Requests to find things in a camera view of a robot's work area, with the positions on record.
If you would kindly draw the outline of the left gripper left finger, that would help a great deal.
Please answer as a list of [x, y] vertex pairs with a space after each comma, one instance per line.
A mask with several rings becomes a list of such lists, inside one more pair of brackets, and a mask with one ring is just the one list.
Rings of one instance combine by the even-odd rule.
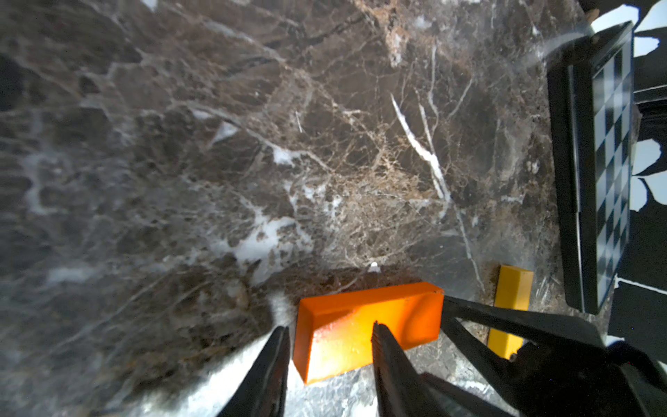
[[274, 329], [241, 385], [217, 416], [283, 416], [289, 361], [289, 330], [279, 326]]

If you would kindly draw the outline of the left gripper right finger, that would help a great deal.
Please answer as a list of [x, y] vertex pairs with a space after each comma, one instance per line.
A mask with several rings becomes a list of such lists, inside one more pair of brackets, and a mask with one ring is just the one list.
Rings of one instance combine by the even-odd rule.
[[373, 374], [380, 416], [450, 416], [439, 379], [418, 374], [388, 326], [373, 324]]

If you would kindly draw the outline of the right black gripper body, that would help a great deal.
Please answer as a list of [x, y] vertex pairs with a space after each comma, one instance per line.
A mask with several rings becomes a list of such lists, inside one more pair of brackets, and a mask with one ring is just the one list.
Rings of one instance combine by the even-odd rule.
[[[526, 340], [507, 360], [463, 326]], [[524, 416], [664, 416], [666, 373], [619, 341], [607, 346], [579, 317], [501, 309], [447, 296], [441, 329], [500, 397]]]

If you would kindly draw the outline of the orange block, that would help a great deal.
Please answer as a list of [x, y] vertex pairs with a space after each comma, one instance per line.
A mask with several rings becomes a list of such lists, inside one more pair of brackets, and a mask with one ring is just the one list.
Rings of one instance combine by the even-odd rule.
[[386, 325], [402, 349], [439, 338], [444, 291], [411, 283], [300, 300], [293, 362], [307, 385], [373, 362], [373, 325]]

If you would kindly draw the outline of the yellow block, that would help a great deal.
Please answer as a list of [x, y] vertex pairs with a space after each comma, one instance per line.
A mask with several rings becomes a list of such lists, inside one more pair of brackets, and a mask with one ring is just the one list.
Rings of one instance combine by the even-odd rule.
[[[509, 265], [500, 266], [494, 306], [528, 311], [533, 286], [533, 272]], [[487, 346], [496, 355], [509, 360], [523, 346], [524, 339], [491, 328]]]

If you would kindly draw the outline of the black white checkerboard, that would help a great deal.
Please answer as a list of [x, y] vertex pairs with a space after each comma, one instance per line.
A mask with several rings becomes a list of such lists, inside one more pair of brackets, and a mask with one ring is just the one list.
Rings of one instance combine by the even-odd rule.
[[566, 302], [598, 314], [630, 238], [633, 24], [562, 52], [547, 79]]

